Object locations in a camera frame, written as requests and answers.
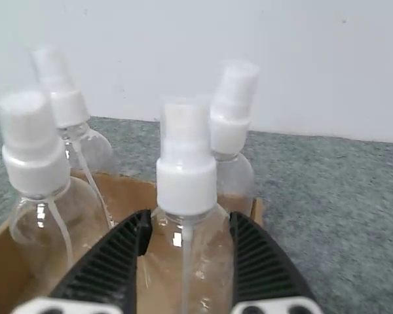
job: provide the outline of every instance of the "spray bottle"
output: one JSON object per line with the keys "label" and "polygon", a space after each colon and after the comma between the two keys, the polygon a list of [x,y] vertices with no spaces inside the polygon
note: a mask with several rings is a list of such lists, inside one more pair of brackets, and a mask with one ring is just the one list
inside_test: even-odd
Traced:
{"label": "spray bottle", "polygon": [[231,308],[233,241],[229,216],[217,204],[209,106],[200,102],[173,99],[163,108],[158,207],[139,261],[138,313],[218,314]]}
{"label": "spray bottle", "polygon": [[70,177],[48,97],[25,90],[0,99],[3,161],[19,197],[9,231],[43,294],[108,230],[91,187]]}
{"label": "spray bottle", "polygon": [[[52,47],[38,49],[32,53],[32,60],[39,82],[50,94],[55,123],[64,140],[71,169],[86,176],[107,211],[93,174],[117,174],[112,147],[102,134],[87,124],[90,114],[84,97],[76,89],[60,51]],[[107,216],[113,223],[109,212]]]}
{"label": "spray bottle", "polygon": [[247,61],[227,64],[211,106],[211,149],[217,160],[218,202],[228,212],[250,216],[254,197],[252,166],[240,152],[250,125],[250,107],[259,76]]}

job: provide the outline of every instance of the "gray carpet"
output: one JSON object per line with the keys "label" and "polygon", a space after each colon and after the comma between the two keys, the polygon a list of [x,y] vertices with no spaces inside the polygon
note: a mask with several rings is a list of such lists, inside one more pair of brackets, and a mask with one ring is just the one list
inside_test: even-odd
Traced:
{"label": "gray carpet", "polygon": [[[158,124],[90,124],[112,143],[123,173],[155,180]],[[251,132],[244,154],[269,205],[267,230],[325,313],[393,313],[393,144]],[[0,153],[0,223],[14,196]]]}

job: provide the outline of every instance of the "bottle neck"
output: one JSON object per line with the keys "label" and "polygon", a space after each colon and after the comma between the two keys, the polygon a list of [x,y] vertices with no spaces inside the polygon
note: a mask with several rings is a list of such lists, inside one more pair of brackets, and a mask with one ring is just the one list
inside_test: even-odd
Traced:
{"label": "bottle neck", "polygon": [[90,126],[87,124],[87,122],[83,122],[82,124],[77,124],[76,126],[58,129],[58,133],[64,140],[76,140],[84,136],[89,130]]}
{"label": "bottle neck", "polygon": [[54,200],[57,200],[61,198],[69,189],[71,184],[71,178],[67,181],[67,183],[59,188],[57,188],[55,191],[50,193],[49,195],[24,195],[21,194],[23,198],[26,198],[31,201],[45,201],[48,198],[52,198]]}
{"label": "bottle neck", "polygon": [[229,162],[237,157],[237,155],[240,154],[240,152],[236,154],[222,154],[220,152],[212,151],[212,154],[218,162]]}
{"label": "bottle neck", "polygon": [[209,211],[207,211],[203,214],[192,215],[192,216],[173,215],[173,214],[167,213],[166,211],[164,211],[164,213],[165,213],[166,218],[168,220],[175,222],[176,224],[179,224],[180,226],[183,226],[184,224],[196,226],[196,225],[200,224],[202,221],[206,220],[209,216],[211,216],[212,213],[215,211],[216,207],[217,207],[217,204],[213,208],[211,208]]}

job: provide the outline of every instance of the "pump nozzle head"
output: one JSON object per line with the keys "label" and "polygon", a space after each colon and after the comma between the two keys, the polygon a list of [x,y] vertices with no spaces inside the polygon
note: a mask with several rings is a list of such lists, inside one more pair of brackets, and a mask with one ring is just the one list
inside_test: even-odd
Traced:
{"label": "pump nozzle head", "polygon": [[86,103],[71,79],[61,52],[50,46],[33,51],[31,57],[38,81],[50,93],[57,128],[86,122],[90,118]]}
{"label": "pump nozzle head", "polygon": [[49,99],[24,90],[0,99],[3,161],[11,185],[29,196],[49,195],[69,179],[64,144],[55,128]]}
{"label": "pump nozzle head", "polygon": [[157,203],[172,215],[200,215],[217,202],[208,117],[202,98],[170,99],[163,107]]}
{"label": "pump nozzle head", "polygon": [[211,107],[212,150],[222,154],[242,150],[259,72],[259,67],[248,61],[227,63]]}

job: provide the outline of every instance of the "white wall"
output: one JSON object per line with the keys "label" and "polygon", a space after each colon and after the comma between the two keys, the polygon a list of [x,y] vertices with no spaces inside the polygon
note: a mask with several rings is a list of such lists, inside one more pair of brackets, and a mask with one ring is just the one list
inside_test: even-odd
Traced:
{"label": "white wall", "polygon": [[393,0],[0,0],[0,89],[56,43],[93,115],[154,120],[211,92],[219,62],[262,68],[252,128],[393,141]]}

